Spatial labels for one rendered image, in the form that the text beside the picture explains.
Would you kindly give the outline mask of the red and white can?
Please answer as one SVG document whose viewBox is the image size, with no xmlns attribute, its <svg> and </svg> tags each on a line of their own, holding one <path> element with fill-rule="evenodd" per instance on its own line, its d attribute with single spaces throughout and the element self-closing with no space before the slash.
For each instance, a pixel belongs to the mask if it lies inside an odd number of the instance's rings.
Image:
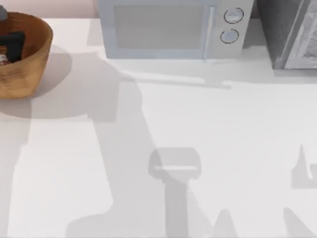
<svg viewBox="0 0 317 238">
<path fill-rule="evenodd" d="M 0 66 L 9 64 L 10 62 L 8 61 L 6 57 L 6 48 L 3 46 L 0 46 Z"/>
</svg>

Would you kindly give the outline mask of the microwave door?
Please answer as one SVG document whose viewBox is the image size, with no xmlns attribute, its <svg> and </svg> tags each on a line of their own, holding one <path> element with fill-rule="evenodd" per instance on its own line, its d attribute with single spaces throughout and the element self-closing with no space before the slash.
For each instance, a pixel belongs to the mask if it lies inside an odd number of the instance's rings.
<svg viewBox="0 0 317 238">
<path fill-rule="evenodd" d="M 109 59 L 203 59 L 212 0 L 97 0 Z"/>
</svg>

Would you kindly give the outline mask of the grey cabinet door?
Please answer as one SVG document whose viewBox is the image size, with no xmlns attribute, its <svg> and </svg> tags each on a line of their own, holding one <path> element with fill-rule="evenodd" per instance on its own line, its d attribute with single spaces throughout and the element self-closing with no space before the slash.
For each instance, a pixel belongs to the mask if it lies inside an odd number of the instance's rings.
<svg viewBox="0 0 317 238">
<path fill-rule="evenodd" d="M 286 69 L 317 69 L 317 0 L 302 0 Z"/>
</svg>

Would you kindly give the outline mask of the pale microwave oven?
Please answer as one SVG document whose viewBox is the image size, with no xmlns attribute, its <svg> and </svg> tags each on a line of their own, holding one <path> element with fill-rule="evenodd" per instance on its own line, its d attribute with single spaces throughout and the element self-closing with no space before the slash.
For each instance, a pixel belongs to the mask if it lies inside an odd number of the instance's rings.
<svg viewBox="0 0 317 238">
<path fill-rule="evenodd" d="M 110 59 L 240 55 L 254 0 L 97 0 Z"/>
</svg>

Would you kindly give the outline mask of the wooden bowl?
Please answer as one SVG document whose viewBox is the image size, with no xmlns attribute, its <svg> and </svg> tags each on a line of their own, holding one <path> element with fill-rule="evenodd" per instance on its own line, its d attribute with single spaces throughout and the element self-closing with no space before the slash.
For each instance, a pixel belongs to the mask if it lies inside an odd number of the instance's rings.
<svg viewBox="0 0 317 238">
<path fill-rule="evenodd" d="M 9 12 L 0 20 L 0 38 L 11 32 L 23 32 L 25 41 L 17 62 L 0 66 L 0 99 L 19 99 L 33 95 L 44 74 L 53 30 L 41 18 Z"/>
</svg>

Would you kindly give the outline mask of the microwave knob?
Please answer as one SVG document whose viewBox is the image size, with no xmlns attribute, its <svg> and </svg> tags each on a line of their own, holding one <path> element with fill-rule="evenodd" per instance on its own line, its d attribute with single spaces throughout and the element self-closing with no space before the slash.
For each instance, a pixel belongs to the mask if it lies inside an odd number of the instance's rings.
<svg viewBox="0 0 317 238">
<path fill-rule="evenodd" d="M 233 44 L 239 39 L 239 32 L 235 29 L 223 31 L 220 35 L 220 39 L 224 44 Z"/>
<path fill-rule="evenodd" d="M 224 15 L 224 20 L 228 24 L 236 24 L 239 23 L 243 17 L 244 17 L 244 12 L 240 8 L 232 8 L 227 10 Z"/>
</svg>

